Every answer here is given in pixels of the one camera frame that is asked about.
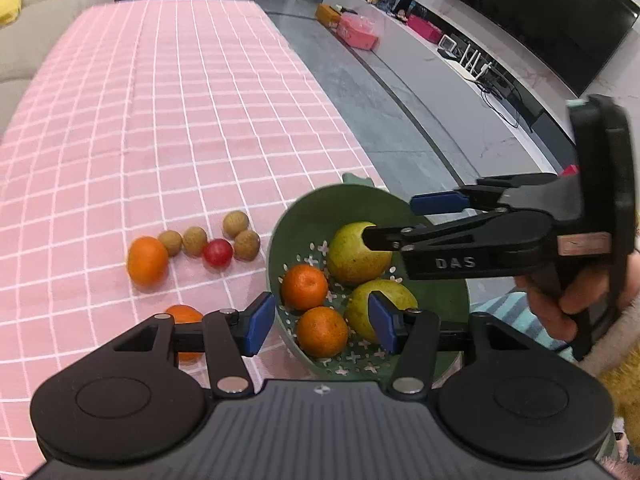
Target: vase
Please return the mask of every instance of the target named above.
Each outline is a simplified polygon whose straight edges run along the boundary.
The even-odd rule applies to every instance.
[[[376,7],[382,10],[383,12],[391,12],[396,6],[396,0],[378,0]]]

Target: tv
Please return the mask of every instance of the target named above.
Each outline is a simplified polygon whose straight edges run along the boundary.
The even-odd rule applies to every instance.
[[[580,96],[638,18],[632,0],[460,0],[538,56]]]

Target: red box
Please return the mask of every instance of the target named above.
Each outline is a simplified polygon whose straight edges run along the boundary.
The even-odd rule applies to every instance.
[[[378,36],[374,33],[374,25],[363,16],[345,12],[338,23],[336,31],[349,46],[371,50]]]
[[[424,20],[419,16],[416,16],[415,14],[409,16],[406,24],[409,26],[409,28],[415,30],[425,40],[431,43],[440,43],[440,40],[444,36],[444,33],[438,27],[433,25],[433,23],[428,22],[427,20]]]

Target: green colander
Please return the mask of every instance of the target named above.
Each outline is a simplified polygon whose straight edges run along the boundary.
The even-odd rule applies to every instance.
[[[403,200],[373,186],[370,179],[347,173],[342,181],[343,184],[321,187],[300,197],[281,216],[273,231],[267,282],[278,302],[275,323],[289,349],[319,378],[384,382],[391,376],[397,357],[386,354],[379,345],[364,340],[353,331],[341,354],[331,359],[308,357],[296,341],[296,324],[301,314],[285,307],[280,297],[280,283],[287,269],[300,263],[311,264],[323,270],[329,280],[329,293],[324,305],[343,314],[353,289],[337,283],[325,269],[328,244],[334,233],[345,224],[360,221],[379,226],[429,223],[425,217],[414,215]],[[397,253],[382,277],[402,283],[416,297],[420,308],[433,310],[442,320],[466,321],[468,317],[469,297],[464,280],[409,280],[402,258]],[[456,357],[455,352],[438,354],[436,380],[449,369]]]

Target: orange box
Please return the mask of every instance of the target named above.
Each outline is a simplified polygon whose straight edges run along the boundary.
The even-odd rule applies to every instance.
[[[316,9],[316,18],[325,27],[335,28],[340,21],[340,12],[333,10],[327,4],[319,4]]]

